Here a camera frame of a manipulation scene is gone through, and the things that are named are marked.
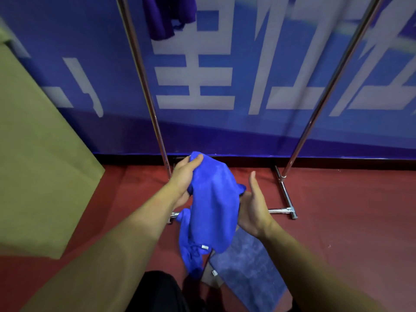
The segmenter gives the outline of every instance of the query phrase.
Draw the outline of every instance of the blue towel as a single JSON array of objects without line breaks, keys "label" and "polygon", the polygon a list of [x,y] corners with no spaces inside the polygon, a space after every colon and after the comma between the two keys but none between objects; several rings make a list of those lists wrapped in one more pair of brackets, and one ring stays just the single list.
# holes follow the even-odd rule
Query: blue towel
[{"label": "blue towel", "polygon": [[[200,152],[192,152],[190,161]],[[202,275],[202,255],[213,248],[222,253],[236,231],[239,195],[245,186],[236,183],[226,164],[204,155],[193,171],[188,193],[193,195],[190,209],[176,218],[180,222],[179,247],[186,269],[192,277]]]},{"label": "blue towel", "polygon": [[241,228],[231,246],[209,262],[250,312],[273,311],[286,291],[263,244]]}]

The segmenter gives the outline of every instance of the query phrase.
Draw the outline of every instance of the forearm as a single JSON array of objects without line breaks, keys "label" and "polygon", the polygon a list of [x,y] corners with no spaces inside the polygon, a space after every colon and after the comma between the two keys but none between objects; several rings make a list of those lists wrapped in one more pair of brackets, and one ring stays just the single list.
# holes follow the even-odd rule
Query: forearm
[{"label": "forearm", "polygon": [[124,311],[177,199],[165,185],[51,278],[23,311]]},{"label": "forearm", "polygon": [[260,240],[302,311],[385,311],[365,293],[341,282],[276,222]]}]

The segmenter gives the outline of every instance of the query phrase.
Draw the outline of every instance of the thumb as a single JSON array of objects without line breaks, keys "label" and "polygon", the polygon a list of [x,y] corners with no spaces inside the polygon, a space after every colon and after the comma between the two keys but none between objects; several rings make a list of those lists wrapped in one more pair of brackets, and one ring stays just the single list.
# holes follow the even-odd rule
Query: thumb
[{"label": "thumb", "polygon": [[189,166],[189,168],[193,171],[195,170],[198,166],[200,166],[200,164],[202,163],[202,160],[204,159],[204,156],[200,153],[198,154],[197,157],[195,157],[195,159],[193,159],[191,162],[189,162],[188,164],[186,164],[187,166]]},{"label": "thumb", "polygon": [[251,193],[253,195],[261,195],[261,189],[259,184],[257,183],[257,179],[256,179],[256,172],[253,171],[250,174],[250,177],[248,178],[248,182],[250,183],[250,188],[251,188]]}]

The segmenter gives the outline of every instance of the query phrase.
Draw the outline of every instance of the hand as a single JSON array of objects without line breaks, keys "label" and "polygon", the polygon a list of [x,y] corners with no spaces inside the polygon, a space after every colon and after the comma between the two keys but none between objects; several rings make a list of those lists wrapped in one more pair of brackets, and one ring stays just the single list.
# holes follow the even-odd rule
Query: hand
[{"label": "hand", "polygon": [[240,197],[238,225],[252,236],[261,238],[275,221],[269,214],[263,193],[256,180],[256,172],[251,172],[249,183],[251,193],[246,191]]},{"label": "hand", "polygon": [[189,158],[189,156],[185,157],[175,166],[172,177],[168,182],[168,185],[173,188],[175,194],[179,197],[174,204],[174,209],[184,205],[188,201],[189,194],[187,189],[192,181],[193,171],[201,164],[204,156],[198,154],[192,161],[189,161]]}]

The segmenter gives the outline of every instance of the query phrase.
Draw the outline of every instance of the purple garment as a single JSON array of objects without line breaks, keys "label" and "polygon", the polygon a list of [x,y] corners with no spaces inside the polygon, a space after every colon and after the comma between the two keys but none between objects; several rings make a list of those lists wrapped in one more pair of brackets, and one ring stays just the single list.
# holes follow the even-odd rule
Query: purple garment
[{"label": "purple garment", "polygon": [[195,0],[143,0],[144,15],[150,38],[163,40],[175,35],[171,20],[181,27],[196,20]]}]

